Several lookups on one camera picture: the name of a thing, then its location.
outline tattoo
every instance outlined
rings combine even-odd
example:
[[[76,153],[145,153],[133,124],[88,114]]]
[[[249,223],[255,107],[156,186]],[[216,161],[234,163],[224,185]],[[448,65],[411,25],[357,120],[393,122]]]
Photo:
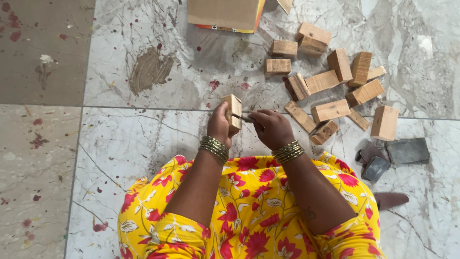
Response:
[[[308,206],[307,209],[304,210],[304,215],[307,221],[310,221],[316,218],[316,214],[310,209],[310,206]]]

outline woman's left hand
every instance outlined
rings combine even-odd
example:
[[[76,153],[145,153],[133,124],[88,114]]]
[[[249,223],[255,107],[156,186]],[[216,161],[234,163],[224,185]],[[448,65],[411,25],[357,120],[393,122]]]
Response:
[[[225,118],[225,111],[228,105],[229,103],[225,101],[214,110],[207,122],[207,135],[217,139],[230,149],[231,138],[237,134],[238,131],[229,132],[229,123]]]

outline box flap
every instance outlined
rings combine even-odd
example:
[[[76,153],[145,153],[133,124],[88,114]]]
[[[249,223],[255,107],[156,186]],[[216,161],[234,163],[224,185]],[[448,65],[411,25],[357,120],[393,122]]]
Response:
[[[292,8],[292,1],[293,0],[276,0],[278,4],[281,5],[283,10],[286,12],[286,14],[289,14]]]
[[[258,5],[259,0],[189,0],[188,22],[254,30]]]

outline brown mud smear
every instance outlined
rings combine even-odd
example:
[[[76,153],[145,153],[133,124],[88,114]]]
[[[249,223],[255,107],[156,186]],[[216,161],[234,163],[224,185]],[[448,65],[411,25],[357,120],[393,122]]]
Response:
[[[162,57],[156,47],[150,47],[145,53],[140,53],[129,77],[129,88],[132,93],[139,96],[140,92],[151,90],[154,84],[166,83],[173,62],[173,53]]]

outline cardboard box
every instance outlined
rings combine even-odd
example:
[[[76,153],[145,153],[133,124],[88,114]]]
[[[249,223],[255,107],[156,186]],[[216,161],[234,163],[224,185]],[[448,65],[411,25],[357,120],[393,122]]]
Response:
[[[277,0],[289,14],[293,0]],[[265,0],[189,0],[188,21],[198,28],[253,33]]]

